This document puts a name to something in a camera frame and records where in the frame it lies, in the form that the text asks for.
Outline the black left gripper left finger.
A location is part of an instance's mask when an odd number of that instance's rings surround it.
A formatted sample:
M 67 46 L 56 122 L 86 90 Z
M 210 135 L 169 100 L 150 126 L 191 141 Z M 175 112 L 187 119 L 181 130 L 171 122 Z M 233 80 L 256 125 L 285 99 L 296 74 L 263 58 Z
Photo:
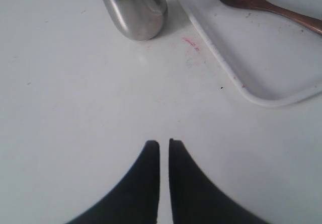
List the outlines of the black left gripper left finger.
M 159 191 L 159 143 L 149 140 L 119 183 L 69 223 L 157 223 Z

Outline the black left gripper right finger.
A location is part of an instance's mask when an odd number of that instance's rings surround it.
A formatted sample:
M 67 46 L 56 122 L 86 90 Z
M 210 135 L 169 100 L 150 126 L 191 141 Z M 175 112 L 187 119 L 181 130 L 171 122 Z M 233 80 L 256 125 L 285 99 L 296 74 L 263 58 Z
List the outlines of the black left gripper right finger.
M 169 140 L 173 223 L 266 223 L 215 186 L 180 140 Z

